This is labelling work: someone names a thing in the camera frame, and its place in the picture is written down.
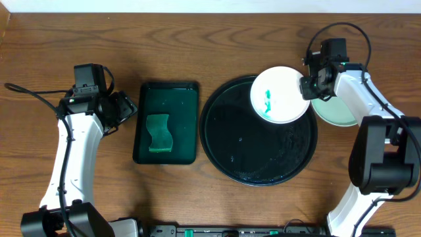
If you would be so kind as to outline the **white plate green stain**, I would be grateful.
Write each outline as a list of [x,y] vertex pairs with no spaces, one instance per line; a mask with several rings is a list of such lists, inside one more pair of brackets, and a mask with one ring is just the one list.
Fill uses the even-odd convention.
[[287,66],[275,66],[260,73],[250,90],[254,111],[274,124],[287,124],[299,119],[310,105],[300,91],[299,80],[302,77],[298,70]]

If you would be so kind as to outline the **green scrubbing sponge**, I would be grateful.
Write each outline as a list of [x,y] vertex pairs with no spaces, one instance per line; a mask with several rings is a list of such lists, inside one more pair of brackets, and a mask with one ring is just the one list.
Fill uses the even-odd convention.
[[173,137],[168,129],[168,114],[148,115],[146,128],[151,136],[149,152],[162,153],[171,152],[173,147]]

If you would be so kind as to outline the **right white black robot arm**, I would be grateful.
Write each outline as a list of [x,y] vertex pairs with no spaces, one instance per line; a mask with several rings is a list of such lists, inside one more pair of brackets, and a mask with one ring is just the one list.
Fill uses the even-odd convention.
[[360,236],[385,202],[404,202],[420,192],[420,118],[394,108],[366,67],[348,58],[307,57],[310,75],[300,80],[303,98],[340,98],[359,124],[349,158],[351,184],[327,216],[332,236]]

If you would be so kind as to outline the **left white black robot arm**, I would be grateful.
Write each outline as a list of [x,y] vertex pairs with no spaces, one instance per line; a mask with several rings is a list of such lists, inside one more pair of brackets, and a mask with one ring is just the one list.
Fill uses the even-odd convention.
[[59,144],[53,173],[39,210],[25,213],[23,236],[139,236],[136,219],[108,222],[94,207],[93,179],[101,139],[118,130],[137,112],[124,92],[82,94],[62,98],[55,108]]

